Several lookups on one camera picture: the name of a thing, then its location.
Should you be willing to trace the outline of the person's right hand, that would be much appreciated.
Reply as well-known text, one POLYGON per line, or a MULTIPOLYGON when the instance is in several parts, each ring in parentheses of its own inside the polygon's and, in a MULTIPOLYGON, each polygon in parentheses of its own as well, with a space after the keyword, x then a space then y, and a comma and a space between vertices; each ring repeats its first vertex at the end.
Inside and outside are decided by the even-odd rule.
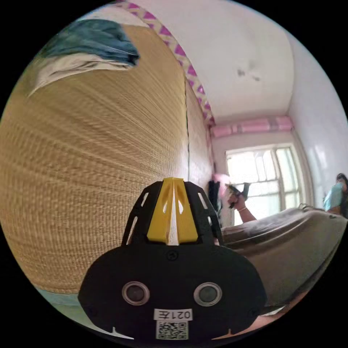
POLYGON ((234 208, 239 212, 246 208, 245 199, 241 194, 231 194, 228 198, 228 204, 230 208, 234 208))

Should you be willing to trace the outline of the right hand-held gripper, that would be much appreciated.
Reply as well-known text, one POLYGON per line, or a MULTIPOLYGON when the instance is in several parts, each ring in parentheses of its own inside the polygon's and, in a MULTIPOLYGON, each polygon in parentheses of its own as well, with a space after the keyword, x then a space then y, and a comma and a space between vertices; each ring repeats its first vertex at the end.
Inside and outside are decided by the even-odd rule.
POLYGON ((244 182, 242 191, 237 189, 237 187, 235 187, 233 184, 226 184, 225 186, 231 192, 231 194, 234 194, 236 197, 243 196, 244 200, 247 201, 250 183, 244 182))

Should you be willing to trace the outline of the person's left hand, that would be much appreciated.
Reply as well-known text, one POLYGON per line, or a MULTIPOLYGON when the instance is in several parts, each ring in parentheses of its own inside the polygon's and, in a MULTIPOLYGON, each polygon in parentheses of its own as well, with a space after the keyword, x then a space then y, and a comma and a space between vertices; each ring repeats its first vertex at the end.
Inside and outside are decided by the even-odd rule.
POLYGON ((264 326, 271 324, 272 322, 280 319, 283 315, 288 313, 292 308, 294 308, 295 305, 297 305, 308 294, 308 292, 309 292, 309 290, 299 294, 297 297, 294 298, 294 300, 289 302, 289 304, 287 304, 285 307, 283 307, 281 310, 277 311, 273 315, 258 316, 257 319, 254 321, 254 323, 250 327, 248 327, 247 329, 245 329, 241 332, 238 332, 236 334, 232 334, 231 330, 229 330, 226 335, 214 338, 213 340, 227 339, 227 338, 231 338, 234 336, 239 336, 242 334, 253 332, 255 330, 263 328, 264 326))

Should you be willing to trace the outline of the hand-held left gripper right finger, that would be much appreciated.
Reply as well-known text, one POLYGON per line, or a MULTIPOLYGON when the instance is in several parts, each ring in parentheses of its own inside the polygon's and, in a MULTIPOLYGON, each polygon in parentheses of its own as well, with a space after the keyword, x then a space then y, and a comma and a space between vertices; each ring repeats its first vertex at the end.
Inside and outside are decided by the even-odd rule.
POLYGON ((179 244, 195 243, 198 234, 187 196, 185 182, 174 178, 175 216, 179 244))

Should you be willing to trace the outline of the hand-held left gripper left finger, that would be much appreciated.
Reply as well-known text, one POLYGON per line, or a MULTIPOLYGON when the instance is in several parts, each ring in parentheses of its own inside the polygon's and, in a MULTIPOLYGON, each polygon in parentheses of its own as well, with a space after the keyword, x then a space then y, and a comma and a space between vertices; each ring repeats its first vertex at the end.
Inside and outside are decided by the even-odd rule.
POLYGON ((152 219, 147 232, 147 239, 152 243, 167 243, 171 230, 174 199, 174 178, 162 181, 152 219))

